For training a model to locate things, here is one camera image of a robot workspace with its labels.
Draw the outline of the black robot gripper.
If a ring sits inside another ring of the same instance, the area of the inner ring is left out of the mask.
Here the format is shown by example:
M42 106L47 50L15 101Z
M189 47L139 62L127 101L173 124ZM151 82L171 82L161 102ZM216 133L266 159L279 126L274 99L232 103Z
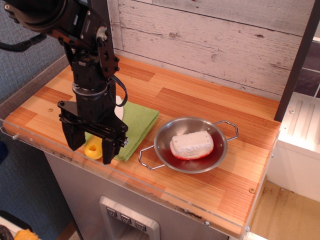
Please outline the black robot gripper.
M85 142L85 133L102 138L102 161L109 165L128 144L128 127L115 114L115 107L123 107L128 96L120 104L116 102L116 89L100 92L83 88L72 89L76 102L61 100L57 103L61 113L62 130L69 148L76 151Z

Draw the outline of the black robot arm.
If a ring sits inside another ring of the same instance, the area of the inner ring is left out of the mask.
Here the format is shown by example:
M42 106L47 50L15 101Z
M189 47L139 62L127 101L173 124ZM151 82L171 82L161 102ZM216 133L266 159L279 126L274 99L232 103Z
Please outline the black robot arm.
M108 4L105 0L7 0L5 11L14 22L36 32L36 36L0 47L23 52L47 36L64 47L73 72L75 101L60 101L60 121L68 146L77 150L85 134L101 138L103 163L108 165L128 143L128 126L115 114L115 56Z

